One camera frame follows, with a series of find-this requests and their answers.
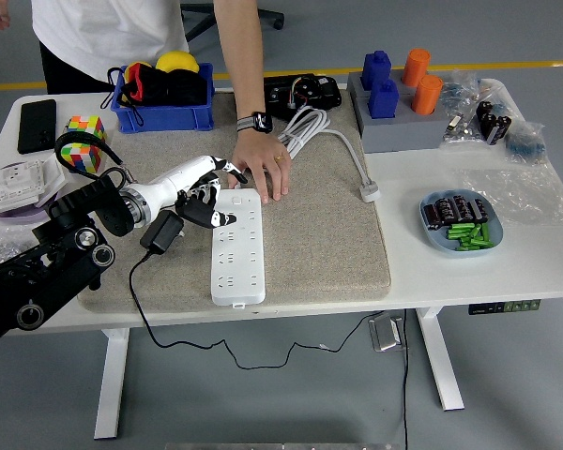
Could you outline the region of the person's left hand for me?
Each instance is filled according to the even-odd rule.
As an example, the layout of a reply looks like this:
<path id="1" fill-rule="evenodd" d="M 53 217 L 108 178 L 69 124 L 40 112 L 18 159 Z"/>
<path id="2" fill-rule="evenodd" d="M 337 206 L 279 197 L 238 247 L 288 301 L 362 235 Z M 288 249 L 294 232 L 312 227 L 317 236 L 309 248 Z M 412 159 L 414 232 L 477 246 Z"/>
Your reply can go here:
<path id="1" fill-rule="evenodd" d="M 252 128 L 237 133 L 232 163 L 250 171 L 262 203 L 279 201 L 290 187 L 292 159 L 286 147 L 273 135 Z"/>

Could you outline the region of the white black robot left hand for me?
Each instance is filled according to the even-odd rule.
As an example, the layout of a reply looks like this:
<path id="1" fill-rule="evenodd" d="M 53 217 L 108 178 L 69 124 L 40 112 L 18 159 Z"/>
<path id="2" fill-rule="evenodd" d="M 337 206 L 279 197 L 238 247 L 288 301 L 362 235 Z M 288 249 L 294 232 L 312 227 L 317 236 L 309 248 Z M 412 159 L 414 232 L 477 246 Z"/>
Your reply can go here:
<path id="1" fill-rule="evenodd" d="M 134 189 L 139 195 L 136 201 L 137 227 L 153 222 L 161 209 L 178 201 L 181 201 L 181 205 L 177 214 L 204 228 L 214 229 L 235 222 L 235 217 L 226 216 L 214 209 L 217 192 L 211 195 L 208 203 L 190 195 L 190 191 L 198 186 L 201 178 L 216 170 L 232 174 L 242 184 L 248 182 L 244 174 L 230 161 L 200 156 L 171 169 L 148 185 L 128 186 L 129 192 Z"/>

